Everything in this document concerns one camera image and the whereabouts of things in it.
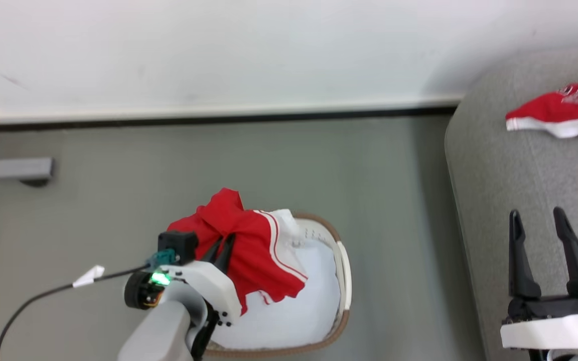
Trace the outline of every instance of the laundry basket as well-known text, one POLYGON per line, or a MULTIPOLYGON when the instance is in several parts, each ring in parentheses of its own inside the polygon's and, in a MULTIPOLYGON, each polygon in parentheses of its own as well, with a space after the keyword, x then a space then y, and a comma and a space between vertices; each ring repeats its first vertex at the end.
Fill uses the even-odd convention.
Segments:
POLYGON ((333 251, 334 261, 336 264, 336 278, 338 279, 338 284, 340 286, 340 305, 334 323, 331 325, 331 331, 320 342, 289 348, 229 349, 211 341, 207 346, 204 355, 257 358, 296 354, 299 352, 314 351, 323 347, 328 347, 328 345, 331 345, 340 334, 342 334, 345 326, 347 326, 349 307, 351 306, 351 269, 349 268, 349 258, 347 258, 345 246, 340 242, 340 236, 336 229, 321 217, 310 215, 308 213, 294 213, 294 218, 298 225, 304 229, 307 238, 323 242, 323 244, 330 247, 333 251))

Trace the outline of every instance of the gray sofa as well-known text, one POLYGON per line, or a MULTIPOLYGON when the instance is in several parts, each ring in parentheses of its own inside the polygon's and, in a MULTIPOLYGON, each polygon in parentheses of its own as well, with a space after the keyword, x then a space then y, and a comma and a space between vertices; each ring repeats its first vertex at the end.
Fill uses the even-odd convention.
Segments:
POLYGON ((578 49, 512 59, 482 76, 447 129, 448 166, 489 361, 528 359, 526 352, 503 349, 499 335, 509 302, 510 210, 521 213, 543 295, 566 294, 568 271, 552 208, 564 208, 578 235, 578 137, 507 132, 504 117, 569 82, 578 82, 578 49))

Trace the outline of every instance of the white cable clip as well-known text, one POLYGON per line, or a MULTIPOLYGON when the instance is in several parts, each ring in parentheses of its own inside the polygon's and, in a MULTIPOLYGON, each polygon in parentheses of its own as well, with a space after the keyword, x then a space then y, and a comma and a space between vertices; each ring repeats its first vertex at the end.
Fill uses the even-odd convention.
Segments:
POLYGON ((96 265, 92 269, 89 269, 88 272, 79 277, 77 281, 73 282, 73 288, 78 288, 85 285, 90 285, 95 281, 96 278, 101 277, 104 274, 104 267, 96 265))

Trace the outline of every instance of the white stripe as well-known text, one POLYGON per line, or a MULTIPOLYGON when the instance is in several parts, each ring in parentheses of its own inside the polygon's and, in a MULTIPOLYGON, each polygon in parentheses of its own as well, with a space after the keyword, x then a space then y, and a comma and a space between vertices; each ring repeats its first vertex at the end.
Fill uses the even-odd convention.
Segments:
POLYGON ((269 215, 268 213, 264 213, 264 212, 257 211, 257 210, 254 210, 254 212, 256 212, 259 215, 262 215, 266 219, 266 221, 269 222, 269 228, 271 229, 271 235, 270 235, 271 240, 269 242, 269 254, 271 256, 271 260, 273 260, 275 265, 277 265, 278 268, 280 268, 284 272, 291 274, 292 276, 296 277, 297 279, 300 279, 303 282, 307 282, 307 278, 305 276, 303 276, 302 274, 299 274, 295 270, 292 270, 289 267, 283 265, 282 262, 280 262, 280 260, 278 260, 278 258, 275 256, 275 249, 277 247, 276 235, 278 234, 278 229, 275 226, 277 224, 277 222, 273 221, 273 216, 269 215))
MULTIPOLYGON (((273 245, 273 256, 277 257, 278 256, 278 242, 280 241, 280 222, 278 221, 278 218, 275 217, 275 215, 273 215, 273 213, 269 213, 269 212, 265 212, 265 211, 261 211, 263 214, 268 215, 269 217, 271 217, 271 224, 273 227, 275 227, 276 233, 278 235, 278 237, 274 238, 275 239, 275 244, 273 245)), ((280 263, 280 265, 282 265, 283 267, 287 268, 289 273, 293 274, 294 276, 296 276, 298 279, 300 279, 303 282, 307 282, 307 276, 305 276, 305 274, 303 274, 302 272, 296 270, 296 268, 301 269, 301 267, 299 265, 294 265, 292 264, 291 261, 287 261, 285 260, 285 262, 282 262, 280 260, 280 258, 277 258, 278 263, 280 263)))
POLYGON ((506 119, 505 126, 507 130, 547 130, 557 138, 572 138, 578 135, 578 119, 555 123, 534 117, 512 117, 506 119))
POLYGON ((264 299, 264 303, 266 303, 266 304, 272 304, 272 303, 274 303, 274 302, 273 302, 273 299, 271 298, 271 296, 269 295, 269 293, 266 293, 266 292, 263 291, 263 290, 259 290, 258 292, 260 292, 260 295, 261 295, 262 298, 264 299))

